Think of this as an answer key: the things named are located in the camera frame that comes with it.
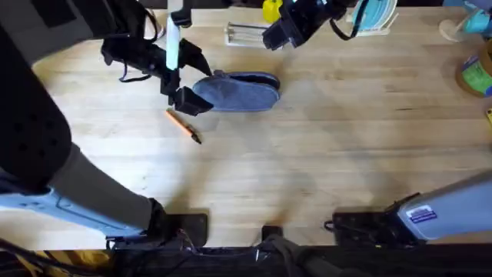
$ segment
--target label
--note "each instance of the label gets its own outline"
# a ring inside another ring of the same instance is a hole
[[[485,71],[478,55],[471,56],[464,63],[461,74],[464,81],[472,89],[482,92],[486,96],[492,96],[492,76]]]
[[[437,215],[429,205],[422,205],[418,208],[407,211],[408,218],[413,223],[420,223],[431,219],[436,219]]]

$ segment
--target pencil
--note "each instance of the pencil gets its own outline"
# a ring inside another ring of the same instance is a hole
[[[189,125],[183,124],[178,118],[177,115],[175,115],[172,111],[171,108],[168,108],[165,112],[166,116],[169,117],[169,119],[175,123],[181,130],[186,134],[189,135],[194,141],[196,141],[198,144],[201,144],[201,140],[198,137],[197,133],[193,131],[193,129]]]

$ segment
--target cable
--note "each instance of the cable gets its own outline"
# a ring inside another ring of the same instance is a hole
[[[56,257],[54,257],[53,254],[50,253],[50,251],[43,251],[43,252],[48,256],[48,258],[52,260],[56,260]]]
[[[128,74],[128,65],[127,65],[126,61],[123,61],[123,66],[124,66],[123,67],[123,76],[118,79],[118,80],[120,80],[120,82],[123,82],[123,83],[128,83],[128,82],[141,82],[141,81],[145,81],[148,78],[152,77],[152,75],[147,74],[147,75],[144,75],[142,77],[125,79],[126,78],[126,75]]]
[[[45,258],[43,256],[37,255],[34,252],[26,250],[22,247],[16,246],[13,243],[10,243],[4,239],[0,239],[0,249],[4,249],[7,252],[10,252],[15,255],[19,255],[22,258],[26,259],[29,262],[41,263],[45,265],[50,265],[57,267],[59,269],[64,269],[72,274],[83,275],[83,276],[97,276],[104,275],[101,272],[96,272],[94,269],[85,268],[76,265],[69,265],[63,262],[59,262],[57,260],[51,260]]]
[[[361,7],[359,8],[359,12],[357,13],[357,17],[355,18],[354,28],[352,29],[352,33],[350,36],[345,35],[337,26],[334,19],[330,19],[330,26],[333,29],[333,32],[338,35],[341,39],[347,41],[353,39],[357,36],[359,32],[359,28],[361,27],[362,18],[364,17],[364,12],[366,11],[366,7],[369,0],[362,0]]]
[[[329,231],[330,233],[335,232],[335,227],[334,227],[334,222],[333,220],[328,220],[324,222],[324,228]]]
[[[235,253],[235,254],[226,254],[226,255],[222,255],[222,254],[205,254],[203,252],[200,252],[193,244],[192,240],[190,239],[190,237],[188,236],[188,234],[186,233],[185,230],[183,229],[179,229],[178,230],[178,234],[179,235],[182,235],[183,237],[183,240],[185,242],[187,242],[190,246],[187,247],[186,249],[188,251],[191,252],[191,254],[193,255],[197,255],[197,256],[201,256],[201,257],[211,257],[211,258],[232,258],[232,257],[240,257],[240,256],[243,256],[243,255],[250,255],[250,254],[254,254],[255,252],[257,251],[260,251],[260,247],[263,246],[263,242],[256,245],[256,246],[253,246],[253,247],[250,247],[248,250],[244,251],[244,252],[241,252],[241,253]]]
[[[157,19],[155,19],[155,17],[147,9],[145,9],[145,14],[148,16],[148,19],[150,19],[152,26],[154,27],[154,38],[149,39],[150,43],[154,43],[158,38]]]

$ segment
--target black padding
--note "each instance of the black padding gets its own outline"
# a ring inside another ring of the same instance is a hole
[[[167,0],[140,0],[146,8],[168,8]],[[184,0],[185,5],[190,5],[191,8],[228,8],[231,6],[231,0]]]
[[[104,0],[72,0],[96,38],[116,33],[115,20]]]
[[[31,3],[49,28],[60,26],[76,19],[67,0],[31,0]]]
[[[1,26],[0,45],[0,168],[18,192],[43,193],[70,154],[70,128]]]

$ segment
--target yellow object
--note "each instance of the yellow object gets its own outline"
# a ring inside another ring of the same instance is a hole
[[[268,23],[276,22],[280,18],[278,9],[282,6],[282,0],[264,0],[263,18]]]
[[[37,255],[45,258],[54,259],[58,262],[63,262],[69,265],[80,265],[86,268],[93,268],[98,270],[108,266],[109,255],[102,250],[80,250],[80,251],[36,251]],[[51,276],[51,277],[70,277],[64,269],[60,269],[53,266],[45,265],[44,268],[40,268],[38,265],[34,265],[21,256],[17,255],[17,259],[23,264],[28,271],[30,271],[32,277],[39,276]]]
[[[492,124],[492,108],[489,108],[487,110],[487,118],[489,119],[489,122]]]

